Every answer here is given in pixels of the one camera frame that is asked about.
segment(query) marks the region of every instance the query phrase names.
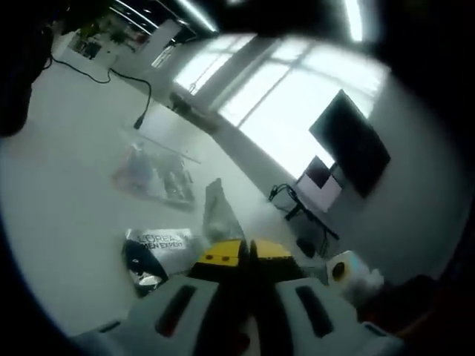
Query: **wall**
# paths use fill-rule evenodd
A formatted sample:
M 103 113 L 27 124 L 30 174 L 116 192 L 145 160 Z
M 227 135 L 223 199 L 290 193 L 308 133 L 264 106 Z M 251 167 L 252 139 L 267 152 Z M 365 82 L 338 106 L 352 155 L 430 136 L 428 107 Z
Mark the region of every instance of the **wall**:
M 434 115 L 390 78 L 369 118 L 391 155 L 374 192 L 346 186 L 328 217 L 344 239 L 394 283 L 438 277 L 465 224 L 473 184 Z

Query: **television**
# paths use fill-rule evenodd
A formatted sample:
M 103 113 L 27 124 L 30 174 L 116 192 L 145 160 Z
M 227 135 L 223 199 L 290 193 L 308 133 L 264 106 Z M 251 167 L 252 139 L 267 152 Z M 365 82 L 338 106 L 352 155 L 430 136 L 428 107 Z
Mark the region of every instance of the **television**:
M 390 161 L 387 149 L 349 96 L 340 90 L 309 129 L 357 192 L 366 197 Z

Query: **plastic bag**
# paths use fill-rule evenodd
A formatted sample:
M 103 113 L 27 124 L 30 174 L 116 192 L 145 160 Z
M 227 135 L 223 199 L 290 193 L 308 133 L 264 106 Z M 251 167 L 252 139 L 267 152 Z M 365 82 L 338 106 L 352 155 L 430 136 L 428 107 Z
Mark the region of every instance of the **plastic bag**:
M 221 178 L 206 187 L 203 234 L 211 243 L 244 239 L 244 231 L 224 195 Z
M 129 229 L 125 238 L 123 257 L 141 297 L 171 276 L 187 273 L 209 247 L 188 228 Z
M 152 154 L 144 144 L 131 145 L 127 157 L 112 176 L 115 186 L 139 199 L 175 208 L 193 208 L 191 175 L 178 154 Z

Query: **floor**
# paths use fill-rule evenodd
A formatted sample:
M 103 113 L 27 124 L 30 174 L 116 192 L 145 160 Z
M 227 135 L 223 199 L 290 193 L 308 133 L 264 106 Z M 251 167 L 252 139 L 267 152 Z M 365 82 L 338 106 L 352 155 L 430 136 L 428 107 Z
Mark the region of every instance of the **floor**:
M 103 68 L 70 50 L 62 60 L 106 77 Z M 0 141 L 0 208 L 13 254 L 38 301 L 67 335 L 126 316 L 137 300 L 120 257 L 125 230 L 200 233 L 205 187 L 217 178 L 247 239 L 280 242 L 296 259 L 312 263 L 298 250 L 283 214 L 210 136 L 178 116 L 153 132 L 159 143 L 154 147 L 188 157 L 196 208 L 179 211 L 117 190 L 111 175 L 129 145 L 144 140 L 130 127 L 145 101 L 116 77 L 98 85 L 54 64 L 33 86 L 22 132 Z M 152 102 L 145 120 L 163 128 L 162 117 Z

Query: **bright window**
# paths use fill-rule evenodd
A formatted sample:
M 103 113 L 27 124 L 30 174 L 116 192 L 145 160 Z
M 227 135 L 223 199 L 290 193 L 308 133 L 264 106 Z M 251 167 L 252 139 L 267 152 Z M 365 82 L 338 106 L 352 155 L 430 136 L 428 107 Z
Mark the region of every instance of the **bright window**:
M 289 67 L 280 63 L 266 63 L 255 75 L 229 100 L 220 114 L 234 126 L 238 126 L 250 110 L 282 78 Z
M 213 74 L 253 37 L 254 35 L 221 36 L 209 42 L 174 81 L 195 95 Z
M 362 56 L 306 39 L 287 39 L 220 114 L 298 179 L 315 156 L 334 159 L 309 132 L 340 89 L 368 117 L 387 68 Z
M 159 68 L 165 60 L 169 58 L 171 52 L 175 49 L 175 46 L 168 46 L 162 53 L 152 62 L 151 66 L 154 68 Z

